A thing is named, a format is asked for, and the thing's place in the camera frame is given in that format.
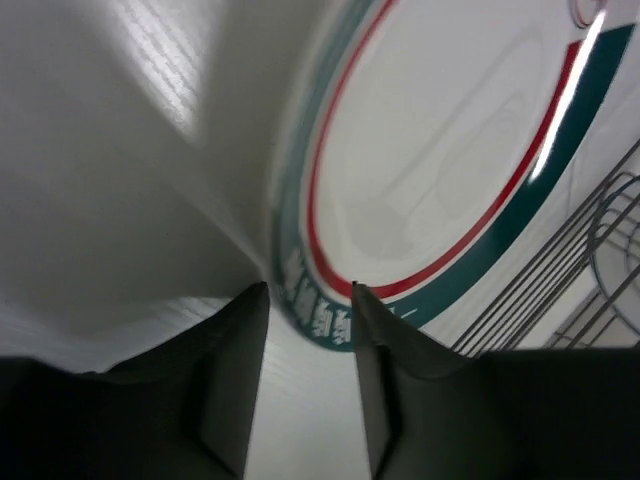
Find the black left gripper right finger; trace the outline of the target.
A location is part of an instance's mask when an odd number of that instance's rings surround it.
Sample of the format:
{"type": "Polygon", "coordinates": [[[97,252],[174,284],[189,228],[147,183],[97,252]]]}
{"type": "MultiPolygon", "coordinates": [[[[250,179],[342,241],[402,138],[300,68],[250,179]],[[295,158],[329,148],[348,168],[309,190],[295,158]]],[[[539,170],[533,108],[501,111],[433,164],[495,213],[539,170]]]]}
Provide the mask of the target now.
{"type": "Polygon", "coordinates": [[[454,352],[352,287],[375,479],[635,479],[635,348],[454,352]]]}

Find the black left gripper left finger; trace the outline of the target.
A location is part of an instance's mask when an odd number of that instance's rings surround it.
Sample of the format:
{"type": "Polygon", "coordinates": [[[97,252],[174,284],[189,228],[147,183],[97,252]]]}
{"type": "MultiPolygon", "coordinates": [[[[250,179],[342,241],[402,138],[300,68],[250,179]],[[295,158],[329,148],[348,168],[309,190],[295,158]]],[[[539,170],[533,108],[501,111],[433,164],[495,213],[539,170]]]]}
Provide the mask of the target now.
{"type": "Polygon", "coordinates": [[[240,479],[269,318],[265,283],[105,372],[1,361],[5,479],[240,479]]]}

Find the green red rimmed plate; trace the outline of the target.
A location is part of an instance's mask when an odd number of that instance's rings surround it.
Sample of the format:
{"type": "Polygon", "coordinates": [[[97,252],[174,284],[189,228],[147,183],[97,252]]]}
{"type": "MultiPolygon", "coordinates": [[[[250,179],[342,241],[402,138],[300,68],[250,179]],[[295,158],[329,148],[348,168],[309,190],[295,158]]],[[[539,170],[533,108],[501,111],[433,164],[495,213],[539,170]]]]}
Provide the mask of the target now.
{"type": "Polygon", "coordinates": [[[530,225],[639,32],[635,1],[337,1],[278,143],[280,308],[353,348],[351,285],[423,327],[530,225]]]}

